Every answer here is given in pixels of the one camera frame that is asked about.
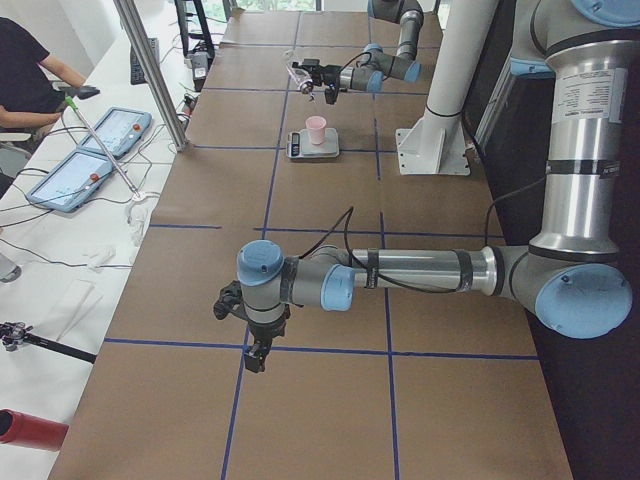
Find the clear glass sauce bottle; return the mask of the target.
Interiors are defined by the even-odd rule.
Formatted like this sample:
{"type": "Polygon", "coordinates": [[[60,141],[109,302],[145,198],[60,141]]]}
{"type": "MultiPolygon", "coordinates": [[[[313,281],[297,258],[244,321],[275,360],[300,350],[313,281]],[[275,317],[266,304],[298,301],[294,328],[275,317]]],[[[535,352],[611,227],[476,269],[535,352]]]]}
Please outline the clear glass sauce bottle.
{"type": "MultiPolygon", "coordinates": [[[[286,71],[287,71],[289,77],[291,78],[291,80],[293,81],[294,85],[296,86],[296,89],[299,91],[299,85],[300,85],[301,81],[303,79],[306,79],[306,78],[312,78],[311,74],[307,70],[295,69],[292,66],[292,63],[294,61],[301,61],[299,59],[299,57],[297,56],[297,54],[295,53],[295,51],[292,50],[292,49],[286,50],[283,53],[282,61],[284,63],[284,66],[286,68],[286,71]]],[[[314,92],[313,93],[302,93],[302,94],[308,96],[310,101],[314,101],[315,100],[314,92]]]]}

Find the far blue teach pendant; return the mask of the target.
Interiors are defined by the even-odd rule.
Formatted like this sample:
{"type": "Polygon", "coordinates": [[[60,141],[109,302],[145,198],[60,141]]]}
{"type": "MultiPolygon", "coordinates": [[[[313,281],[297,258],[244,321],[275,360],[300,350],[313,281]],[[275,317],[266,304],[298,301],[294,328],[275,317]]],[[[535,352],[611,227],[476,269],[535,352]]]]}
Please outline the far blue teach pendant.
{"type": "Polygon", "coordinates": [[[116,160],[120,160],[142,138],[151,125],[148,112],[111,107],[94,130],[116,160]]]}

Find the black tripod leg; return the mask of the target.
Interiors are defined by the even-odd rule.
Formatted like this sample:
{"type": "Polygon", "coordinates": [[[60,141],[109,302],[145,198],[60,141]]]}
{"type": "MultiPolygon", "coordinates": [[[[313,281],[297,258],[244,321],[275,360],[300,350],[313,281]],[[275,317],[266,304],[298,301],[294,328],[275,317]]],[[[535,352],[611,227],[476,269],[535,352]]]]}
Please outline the black tripod leg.
{"type": "Polygon", "coordinates": [[[32,329],[32,326],[26,326],[23,322],[3,322],[1,324],[1,343],[5,350],[15,352],[22,345],[30,344],[91,364],[95,363],[96,354],[40,337],[33,334],[32,329]]]}

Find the person in black shirt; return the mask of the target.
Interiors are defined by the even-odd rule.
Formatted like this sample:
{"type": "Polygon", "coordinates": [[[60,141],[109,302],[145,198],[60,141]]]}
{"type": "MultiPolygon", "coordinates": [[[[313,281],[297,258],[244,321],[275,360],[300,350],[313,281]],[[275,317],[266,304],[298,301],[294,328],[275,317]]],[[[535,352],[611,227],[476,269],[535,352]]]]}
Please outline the person in black shirt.
{"type": "Polygon", "coordinates": [[[86,78],[55,57],[33,35],[9,18],[1,19],[1,129],[41,136],[60,118],[65,93],[51,73],[78,91],[86,78]]]}

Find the grey power adapter box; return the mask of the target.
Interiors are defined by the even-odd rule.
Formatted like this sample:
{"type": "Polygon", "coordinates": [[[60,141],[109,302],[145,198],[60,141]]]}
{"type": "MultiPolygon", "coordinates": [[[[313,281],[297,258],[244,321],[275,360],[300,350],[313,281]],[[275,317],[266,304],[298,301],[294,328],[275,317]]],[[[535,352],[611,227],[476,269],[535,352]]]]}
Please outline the grey power adapter box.
{"type": "Polygon", "coordinates": [[[209,56],[206,51],[198,51],[190,54],[192,79],[194,82],[205,80],[209,70],[209,56]]]}

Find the metal rod with green tip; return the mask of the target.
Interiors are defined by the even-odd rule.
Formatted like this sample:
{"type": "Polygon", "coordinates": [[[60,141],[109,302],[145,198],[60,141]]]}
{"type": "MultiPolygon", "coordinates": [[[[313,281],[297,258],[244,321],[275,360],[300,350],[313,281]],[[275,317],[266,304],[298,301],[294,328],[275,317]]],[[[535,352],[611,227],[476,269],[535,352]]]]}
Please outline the metal rod with green tip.
{"type": "Polygon", "coordinates": [[[129,188],[129,190],[132,192],[131,200],[133,202],[141,202],[141,201],[143,201],[145,199],[145,193],[141,192],[134,185],[134,183],[130,180],[130,178],[127,176],[126,172],[122,169],[122,167],[119,165],[119,163],[114,158],[113,154],[109,151],[107,146],[102,142],[102,140],[98,136],[98,134],[95,131],[95,129],[89,124],[89,122],[86,120],[84,115],[80,112],[79,108],[75,104],[75,102],[72,99],[72,97],[69,96],[69,95],[66,95],[65,96],[65,102],[68,104],[68,106],[71,108],[71,110],[75,113],[75,115],[78,117],[80,122],[84,125],[84,127],[88,130],[90,136],[95,140],[95,142],[98,144],[98,146],[100,147],[102,152],[107,156],[108,160],[111,162],[112,166],[115,168],[117,173],[124,180],[125,184],[129,188]]]}

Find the blue teach pendant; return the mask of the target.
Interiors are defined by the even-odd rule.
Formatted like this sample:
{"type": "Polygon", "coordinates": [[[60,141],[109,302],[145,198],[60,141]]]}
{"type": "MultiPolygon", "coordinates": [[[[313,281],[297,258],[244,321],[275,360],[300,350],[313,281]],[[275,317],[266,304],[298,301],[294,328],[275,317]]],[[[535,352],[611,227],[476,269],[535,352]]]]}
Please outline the blue teach pendant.
{"type": "Polygon", "coordinates": [[[116,160],[120,160],[142,138],[151,125],[148,112],[111,107],[94,130],[116,160]]]}
{"type": "Polygon", "coordinates": [[[70,213],[81,207],[112,173],[103,155],[74,150],[27,194],[34,206],[70,213]]]}

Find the white pillar with base plate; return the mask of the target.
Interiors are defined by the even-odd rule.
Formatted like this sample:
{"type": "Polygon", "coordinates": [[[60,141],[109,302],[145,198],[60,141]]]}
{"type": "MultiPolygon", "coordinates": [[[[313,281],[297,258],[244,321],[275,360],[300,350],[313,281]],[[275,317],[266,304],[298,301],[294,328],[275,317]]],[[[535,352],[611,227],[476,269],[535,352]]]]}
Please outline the white pillar with base plate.
{"type": "Polygon", "coordinates": [[[424,114],[396,131],[402,175],[470,174],[462,111],[497,6],[497,0],[451,3],[424,114]]]}

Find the black keyboard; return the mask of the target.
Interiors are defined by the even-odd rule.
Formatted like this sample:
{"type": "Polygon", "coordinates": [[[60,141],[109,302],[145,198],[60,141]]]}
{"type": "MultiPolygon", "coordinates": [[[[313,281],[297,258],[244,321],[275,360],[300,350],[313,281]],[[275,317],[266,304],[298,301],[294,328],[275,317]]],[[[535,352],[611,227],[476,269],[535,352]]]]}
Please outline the black keyboard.
{"type": "MultiPolygon", "coordinates": [[[[159,40],[156,37],[148,37],[147,43],[151,48],[156,63],[160,62],[159,40]]],[[[145,73],[142,64],[133,47],[130,48],[130,84],[139,85],[146,83],[145,73]]]]}

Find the near blue teach pendant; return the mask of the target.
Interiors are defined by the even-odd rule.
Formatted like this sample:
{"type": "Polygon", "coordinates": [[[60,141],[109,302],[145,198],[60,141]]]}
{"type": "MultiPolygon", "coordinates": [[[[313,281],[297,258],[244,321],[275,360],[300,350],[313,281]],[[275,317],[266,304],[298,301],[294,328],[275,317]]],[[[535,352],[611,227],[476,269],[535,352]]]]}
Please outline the near blue teach pendant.
{"type": "Polygon", "coordinates": [[[70,213],[81,207],[112,173],[103,155],[74,150],[27,194],[34,206],[70,213]]]}

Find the pink paper cup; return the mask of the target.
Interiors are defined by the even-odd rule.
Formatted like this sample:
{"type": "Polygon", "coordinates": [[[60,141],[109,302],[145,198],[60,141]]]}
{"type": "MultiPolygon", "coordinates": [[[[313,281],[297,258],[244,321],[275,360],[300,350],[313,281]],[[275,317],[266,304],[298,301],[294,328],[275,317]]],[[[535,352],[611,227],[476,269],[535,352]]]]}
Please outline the pink paper cup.
{"type": "Polygon", "coordinates": [[[326,125],[326,119],[320,115],[313,115],[306,119],[305,127],[312,145],[321,145],[325,142],[326,125]]]}

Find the grey digital kitchen scale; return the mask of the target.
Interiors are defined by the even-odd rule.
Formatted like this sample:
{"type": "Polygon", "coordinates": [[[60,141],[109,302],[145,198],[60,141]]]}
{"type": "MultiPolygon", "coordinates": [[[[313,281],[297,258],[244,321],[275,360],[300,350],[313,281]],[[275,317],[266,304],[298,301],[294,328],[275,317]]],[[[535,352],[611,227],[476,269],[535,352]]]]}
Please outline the grey digital kitchen scale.
{"type": "Polygon", "coordinates": [[[307,129],[292,131],[287,137],[286,154],[293,160],[334,158],[340,153],[339,137],[335,128],[327,128],[325,139],[320,144],[313,144],[307,129]]]}

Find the red cylinder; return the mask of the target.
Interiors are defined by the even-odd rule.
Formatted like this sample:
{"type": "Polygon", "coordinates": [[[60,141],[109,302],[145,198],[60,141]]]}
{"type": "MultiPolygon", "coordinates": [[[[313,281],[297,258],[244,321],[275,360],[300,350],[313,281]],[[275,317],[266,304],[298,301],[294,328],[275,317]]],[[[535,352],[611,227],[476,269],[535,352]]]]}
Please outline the red cylinder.
{"type": "Polygon", "coordinates": [[[1,410],[1,443],[45,451],[59,451],[69,426],[22,412],[1,410]]]}

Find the aluminium frame post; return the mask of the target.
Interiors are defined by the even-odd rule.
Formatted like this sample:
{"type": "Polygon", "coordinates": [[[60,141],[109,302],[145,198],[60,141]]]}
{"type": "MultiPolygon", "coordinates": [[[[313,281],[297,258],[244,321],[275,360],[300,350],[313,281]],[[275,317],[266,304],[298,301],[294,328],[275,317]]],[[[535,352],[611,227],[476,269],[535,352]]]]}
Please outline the aluminium frame post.
{"type": "Polygon", "coordinates": [[[146,30],[135,3],[132,0],[114,0],[114,5],[130,44],[142,64],[148,86],[176,151],[182,152],[188,143],[186,134],[174,109],[159,63],[156,63],[151,48],[147,43],[146,30]]]}

